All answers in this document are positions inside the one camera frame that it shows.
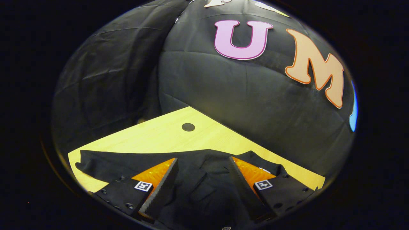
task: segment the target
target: orange letter m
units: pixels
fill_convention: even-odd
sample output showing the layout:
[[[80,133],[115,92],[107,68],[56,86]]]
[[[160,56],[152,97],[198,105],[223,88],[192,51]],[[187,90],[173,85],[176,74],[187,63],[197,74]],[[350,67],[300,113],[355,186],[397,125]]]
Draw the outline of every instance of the orange letter m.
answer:
[[[335,107],[341,108],[344,91],[344,68],[341,63],[332,54],[325,61],[315,44],[304,34],[292,29],[287,29],[287,32],[295,40],[295,57],[293,65],[285,68],[285,73],[298,82],[309,84],[311,76],[308,65],[311,63],[316,89],[321,90],[332,78],[325,95]]]

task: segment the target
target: black fabric backdrop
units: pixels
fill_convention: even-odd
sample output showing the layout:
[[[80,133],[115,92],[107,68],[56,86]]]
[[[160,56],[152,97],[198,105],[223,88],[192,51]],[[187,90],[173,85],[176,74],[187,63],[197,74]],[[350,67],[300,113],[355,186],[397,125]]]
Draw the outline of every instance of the black fabric backdrop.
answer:
[[[71,56],[52,109],[54,139],[66,160],[70,151],[135,125],[143,115],[160,115],[156,87],[148,85],[157,81],[163,42],[188,4],[156,0],[132,9],[90,34]]]
[[[274,26],[268,30],[264,53],[239,61],[214,48],[215,22],[237,20],[232,43],[246,47],[255,20]],[[286,76],[295,54],[294,38],[286,29],[310,37],[324,59],[337,52],[300,22],[262,9],[254,1],[236,0],[217,7],[203,1],[189,4],[166,37],[160,54],[159,97],[163,113],[192,106],[268,150],[331,179],[348,156],[354,93],[343,64],[343,106],[337,109],[310,84]]]

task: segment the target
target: black cloth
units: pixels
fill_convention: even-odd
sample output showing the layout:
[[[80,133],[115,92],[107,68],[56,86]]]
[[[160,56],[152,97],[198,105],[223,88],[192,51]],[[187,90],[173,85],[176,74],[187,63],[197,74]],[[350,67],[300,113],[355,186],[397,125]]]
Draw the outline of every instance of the black cloth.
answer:
[[[285,73],[292,66],[294,29],[314,42],[324,59],[337,52],[299,21],[262,9],[254,1],[234,0],[216,7],[194,1],[180,15],[160,54],[159,97],[163,113],[194,107],[264,148],[312,172],[331,177],[342,167],[355,133],[349,116],[353,109],[351,75],[344,71],[343,106],[336,108],[318,91],[314,77],[302,84]],[[237,20],[232,43],[246,47],[252,28],[247,21],[274,26],[264,53],[239,61],[214,48],[220,20]],[[308,71],[314,76],[312,68]]]
[[[82,172],[108,183],[134,176],[170,158],[178,158],[179,173],[172,194],[154,225],[163,229],[254,229],[252,222],[230,179],[228,157],[215,150],[178,153],[111,153],[81,150]],[[284,167],[266,161],[249,151],[238,159],[262,167],[274,175],[286,174]]]
[[[67,154],[160,115],[155,66],[163,42],[190,1],[155,0],[103,26],[74,52],[58,79],[52,132]]]

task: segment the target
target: black garment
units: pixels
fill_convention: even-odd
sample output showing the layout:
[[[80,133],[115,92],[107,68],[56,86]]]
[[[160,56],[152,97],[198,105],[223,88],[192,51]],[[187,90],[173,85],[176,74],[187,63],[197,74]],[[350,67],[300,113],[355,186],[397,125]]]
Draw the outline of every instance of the black garment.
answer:
[[[187,229],[254,229],[254,224],[240,200],[227,169],[232,154],[199,150],[179,153],[110,153],[81,150],[82,172],[106,182],[121,176],[134,176],[144,170],[176,157],[179,173],[173,193],[169,195],[159,218],[158,228]],[[274,175],[286,174],[281,165],[266,161],[249,151],[235,156]]]

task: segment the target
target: pink letter u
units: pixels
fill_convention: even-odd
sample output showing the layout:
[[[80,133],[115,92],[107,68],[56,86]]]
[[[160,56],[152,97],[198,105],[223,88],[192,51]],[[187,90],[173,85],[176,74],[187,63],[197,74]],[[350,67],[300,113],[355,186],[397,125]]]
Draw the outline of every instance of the pink letter u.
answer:
[[[250,60],[263,54],[267,45],[267,31],[273,28],[269,23],[248,21],[247,25],[253,27],[252,39],[246,47],[237,47],[231,43],[234,27],[240,22],[236,20],[223,20],[215,23],[217,27],[214,48],[225,57],[237,60]]]

